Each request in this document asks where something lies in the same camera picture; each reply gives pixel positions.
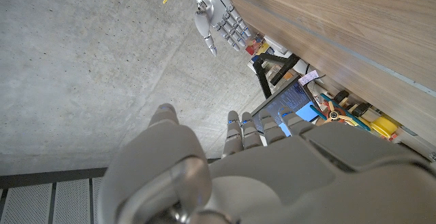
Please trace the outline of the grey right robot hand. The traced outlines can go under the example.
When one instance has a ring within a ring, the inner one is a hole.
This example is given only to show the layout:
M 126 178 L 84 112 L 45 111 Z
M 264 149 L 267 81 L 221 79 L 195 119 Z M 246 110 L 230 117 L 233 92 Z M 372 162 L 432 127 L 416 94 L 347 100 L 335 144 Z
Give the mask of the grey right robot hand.
M 236 51 L 246 48 L 252 33 L 232 0 L 194 1 L 197 3 L 197 11 L 194 14 L 196 28 L 213 56 L 217 55 L 217 48 L 211 29 L 216 30 Z

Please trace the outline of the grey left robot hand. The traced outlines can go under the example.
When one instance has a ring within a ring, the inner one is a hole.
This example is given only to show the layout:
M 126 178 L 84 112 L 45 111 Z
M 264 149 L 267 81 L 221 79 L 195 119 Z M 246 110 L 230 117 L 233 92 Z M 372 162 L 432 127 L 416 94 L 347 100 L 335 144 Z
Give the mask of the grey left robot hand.
M 278 111 L 228 114 L 222 158 L 161 104 L 108 166 L 100 223 L 434 223 L 435 168 L 361 129 Z

